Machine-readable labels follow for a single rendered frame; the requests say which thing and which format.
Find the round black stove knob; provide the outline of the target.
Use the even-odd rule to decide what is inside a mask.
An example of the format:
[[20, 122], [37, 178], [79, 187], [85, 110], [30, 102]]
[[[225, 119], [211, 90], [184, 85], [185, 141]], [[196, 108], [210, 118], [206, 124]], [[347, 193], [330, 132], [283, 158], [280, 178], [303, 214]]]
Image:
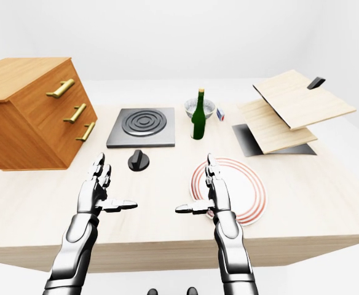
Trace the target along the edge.
[[149, 157], [140, 149], [135, 150], [133, 155], [128, 159], [128, 167], [131, 171], [143, 171], [149, 166]]

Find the wooden cabinet drawer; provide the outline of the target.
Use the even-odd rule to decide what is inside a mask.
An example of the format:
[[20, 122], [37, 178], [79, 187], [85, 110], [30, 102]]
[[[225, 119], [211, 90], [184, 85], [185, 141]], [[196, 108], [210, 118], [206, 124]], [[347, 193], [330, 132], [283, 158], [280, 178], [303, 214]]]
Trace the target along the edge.
[[[63, 167], [67, 168], [83, 143], [76, 138], [84, 134], [87, 129], [84, 127], [85, 124], [91, 122], [96, 124], [97, 115], [87, 98], [72, 98], [66, 100], [65, 103], [46, 119], [42, 125], [42, 132], [55, 155], [63, 162]], [[85, 103], [87, 107], [78, 120], [74, 124], [64, 122], [64, 118], [69, 118], [75, 113], [74, 107], [82, 103]]]
[[[47, 96], [47, 93], [61, 87], [61, 81], [74, 80], [72, 85], [61, 97]], [[44, 75], [28, 84], [11, 102], [34, 125], [40, 125], [53, 112], [63, 107], [65, 101], [77, 89], [79, 78], [71, 59], [47, 71]]]
[[76, 77], [55, 80], [28, 102], [27, 118], [55, 149], [79, 146], [97, 120], [92, 104]]

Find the large pale wooden board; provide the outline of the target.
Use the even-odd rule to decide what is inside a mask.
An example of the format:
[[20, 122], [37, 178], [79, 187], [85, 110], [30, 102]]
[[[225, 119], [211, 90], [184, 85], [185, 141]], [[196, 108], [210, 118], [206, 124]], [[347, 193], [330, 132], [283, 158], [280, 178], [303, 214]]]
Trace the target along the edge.
[[270, 77], [253, 87], [292, 130], [356, 111], [354, 106], [319, 86], [296, 70]]

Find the wooden cabinet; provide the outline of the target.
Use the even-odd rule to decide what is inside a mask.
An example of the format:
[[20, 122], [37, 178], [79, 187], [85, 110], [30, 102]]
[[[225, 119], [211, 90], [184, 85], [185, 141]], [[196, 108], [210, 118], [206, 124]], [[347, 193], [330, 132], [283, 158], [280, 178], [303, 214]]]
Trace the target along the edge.
[[0, 169], [60, 170], [40, 131], [11, 102], [23, 88], [70, 57], [5, 58], [0, 60]]

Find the patterned grey bowl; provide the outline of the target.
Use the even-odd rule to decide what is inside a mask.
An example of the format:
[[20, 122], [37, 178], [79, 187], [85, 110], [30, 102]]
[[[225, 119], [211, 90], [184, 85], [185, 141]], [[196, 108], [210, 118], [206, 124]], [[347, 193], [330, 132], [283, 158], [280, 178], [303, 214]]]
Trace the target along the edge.
[[[193, 113], [197, 107], [197, 102], [197, 98], [192, 98], [184, 103], [185, 111], [189, 118], [193, 116]], [[214, 113], [215, 108], [216, 106], [212, 101], [207, 99], [203, 100], [203, 111], [206, 119], [208, 119]]]

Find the small pale wooden board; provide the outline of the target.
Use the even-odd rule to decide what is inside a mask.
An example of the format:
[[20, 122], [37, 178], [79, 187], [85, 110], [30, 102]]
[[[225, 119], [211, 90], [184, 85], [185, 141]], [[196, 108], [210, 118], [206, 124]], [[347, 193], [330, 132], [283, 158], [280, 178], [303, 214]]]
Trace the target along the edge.
[[238, 104], [237, 107], [264, 154], [317, 140], [306, 127], [291, 130], [263, 99]]

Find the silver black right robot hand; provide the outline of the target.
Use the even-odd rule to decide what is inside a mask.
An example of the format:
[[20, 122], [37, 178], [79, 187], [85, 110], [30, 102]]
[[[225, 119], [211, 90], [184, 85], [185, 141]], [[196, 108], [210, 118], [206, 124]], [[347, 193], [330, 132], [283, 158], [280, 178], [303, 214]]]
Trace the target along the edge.
[[184, 214], [204, 214], [208, 210], [217, 214], [221, 211], [231, 211], [231, 201], [221, 169], [211, 153], [207, 155], [208, 164], [205, 167], [206, 185], [209, 188], [208, 200], [198, 200], [190, 204], [176, 207], [175, 212]]

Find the green glass bottle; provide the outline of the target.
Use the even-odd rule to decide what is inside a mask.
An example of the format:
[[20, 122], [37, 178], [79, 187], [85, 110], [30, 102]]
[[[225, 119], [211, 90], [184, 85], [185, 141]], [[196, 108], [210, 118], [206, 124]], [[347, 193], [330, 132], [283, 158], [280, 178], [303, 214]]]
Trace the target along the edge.
[[195, 140], [201, 140], [205, 132], [205, 113], [203, 109], [203, 98], [204, 89], [200, 88], [197, 98], [197, 106], [191, 118], [191, 122], [194, 125], [192, 131], [192, 138]]

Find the white plate with red rings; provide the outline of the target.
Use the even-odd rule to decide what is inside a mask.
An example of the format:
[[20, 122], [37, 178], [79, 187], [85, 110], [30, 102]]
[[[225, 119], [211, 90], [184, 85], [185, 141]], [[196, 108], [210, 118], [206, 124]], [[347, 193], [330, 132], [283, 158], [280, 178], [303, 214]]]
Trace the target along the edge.
[[[238, 160], [218, 157], [221, 174], [225, 180], [231, 210], [236, 214], [241, 226], [249, 226], [263, 216], [268, 203], [267, 191], [259, 175], [248, 165]], [[189, 191], [193, 200], [207, 200], [208, 191], [205, 180], [205, 166], [202, 162], [192, 173]]]

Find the flat dark stove plate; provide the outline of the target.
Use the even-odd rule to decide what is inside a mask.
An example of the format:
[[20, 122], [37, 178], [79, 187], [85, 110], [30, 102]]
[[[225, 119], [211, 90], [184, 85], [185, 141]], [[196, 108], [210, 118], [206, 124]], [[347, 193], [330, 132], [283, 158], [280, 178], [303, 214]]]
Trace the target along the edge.
[[107, 148], [174, 145], [174, 108], [122, 108], [106, 142]]

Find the small black block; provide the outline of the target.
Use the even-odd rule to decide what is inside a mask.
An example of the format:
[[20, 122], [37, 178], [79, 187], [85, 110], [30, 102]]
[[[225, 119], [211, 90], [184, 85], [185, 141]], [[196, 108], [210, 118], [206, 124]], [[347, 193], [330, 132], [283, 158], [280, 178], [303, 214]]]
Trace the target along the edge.
[[316, 77], [308, 86], [307, 89], [313, 90], [321, 86], [326, 81], [325, 78]]

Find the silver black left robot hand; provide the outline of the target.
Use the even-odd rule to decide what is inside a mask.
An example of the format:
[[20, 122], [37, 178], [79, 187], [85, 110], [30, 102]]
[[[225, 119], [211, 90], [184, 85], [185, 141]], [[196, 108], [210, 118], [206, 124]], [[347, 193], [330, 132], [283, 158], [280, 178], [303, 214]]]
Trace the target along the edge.
[[107, 188], [111, 182], [111, 166], [105, 164], [105, 154], [99, 153], [82, 183], [77, 203], [78, 213], [91, 213], [98, 216], [107, 213], [134, 209], [138, 204], [131, 200], [109, 199]]

